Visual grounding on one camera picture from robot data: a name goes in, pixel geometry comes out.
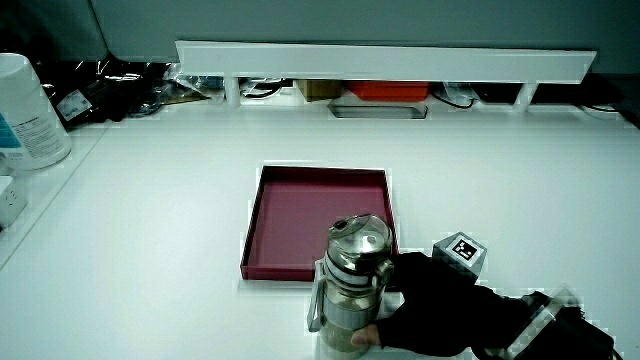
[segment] red tray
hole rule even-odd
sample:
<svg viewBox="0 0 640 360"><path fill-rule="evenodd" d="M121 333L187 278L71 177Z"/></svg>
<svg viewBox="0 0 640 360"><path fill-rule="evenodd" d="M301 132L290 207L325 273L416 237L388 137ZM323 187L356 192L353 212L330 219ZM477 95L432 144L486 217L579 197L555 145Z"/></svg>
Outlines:
<svg viewBox="0 0 640 360"><path fill-rule="evenodd" d="M421 81L345 81L357 97L368 101L422 101L429 95L429 84Z"/></svg>
<svg viewBox="0 0 640 360"><path fill-rule="evenodd" d="M328 229L351 215L386 221L397 253L384 170L265 166L242 256L243 279L313 281Z"/></svg>

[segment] thermos handle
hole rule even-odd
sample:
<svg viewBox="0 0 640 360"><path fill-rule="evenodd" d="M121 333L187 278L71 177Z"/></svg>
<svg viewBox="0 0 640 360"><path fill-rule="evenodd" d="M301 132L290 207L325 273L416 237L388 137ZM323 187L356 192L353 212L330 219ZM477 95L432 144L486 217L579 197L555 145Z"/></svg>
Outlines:
<svg viewBox="0 0 640 360"><path fill-rule="evenodd" d="M310 332L319 331L322 327L322 303L324 302L324 283L327 276L324 272L322 259L316 261L316 274L313 279L313 290L311 291L311 304L309 314L307 314L307 325Z"/></svg>

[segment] cable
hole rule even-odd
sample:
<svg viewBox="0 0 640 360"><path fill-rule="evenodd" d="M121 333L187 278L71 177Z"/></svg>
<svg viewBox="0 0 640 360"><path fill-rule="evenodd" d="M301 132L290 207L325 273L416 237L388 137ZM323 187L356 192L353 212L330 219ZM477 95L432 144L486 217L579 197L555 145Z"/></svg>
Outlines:
<svg viewBox="0 0 640 360"><path fill-rule="evenodd" d="M595 107L595 106L591 106L591 105L582 105L586 108L589 108L591 110L596 110L596 111L602 111L602 112L618 112L618 110L610 110L610 109L603 109L603 108L599 108L599 107Z"/></svg>
<svg viewBox="0 0 640 360"><path fill-rule="evenodd" d="M433 95L434 98L442 101L443 103L445 103L447 105L451 105L451 106L453 106L455 108L458 108L458 109L469 109L471 106L473 106L473 103L476 101L475 99L471 99L471 102L469 103L469 105L458 105L458 104L453 103L453 102L451 102L449 100L445 100L445 99L441 98L440 96L438 96L436 94L431 94L431 95Z"/></svg>
<svg viewBox="0 0 640 360"><path fill-rule="evenodd" d="M613 349L613 356L615 356L616 360L622 360L622 356L615 349Z"/></svg>

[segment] black glove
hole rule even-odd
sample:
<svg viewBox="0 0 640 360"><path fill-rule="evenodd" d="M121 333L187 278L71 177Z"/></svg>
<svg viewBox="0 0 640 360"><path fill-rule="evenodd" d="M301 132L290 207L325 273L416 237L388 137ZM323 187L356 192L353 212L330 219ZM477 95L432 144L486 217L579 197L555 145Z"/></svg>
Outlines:
<svg viewBox="0 0 640 360"><path fill-rule="evenodd" d="M467 347L508 346L526 324L525 301L469 284L449 265L423 253L394 255L389 290L405 302L376 321L381 345L431 356L455 356Z"/></svg>

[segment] stainless steel thermos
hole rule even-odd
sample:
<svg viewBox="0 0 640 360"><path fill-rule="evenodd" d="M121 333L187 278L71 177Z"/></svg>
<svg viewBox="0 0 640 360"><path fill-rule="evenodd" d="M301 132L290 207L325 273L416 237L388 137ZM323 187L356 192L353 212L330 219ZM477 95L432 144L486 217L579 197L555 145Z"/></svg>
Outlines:
<svg viewBox="0 0 640 360"><path fill-rule="evenodd" d="M374 320L393 264L389 226L372 214L351 216L329 228L329 244L315 262L309 331L320 331L334 350L358 357L366 347L351 344L353 333Z"/></svg>

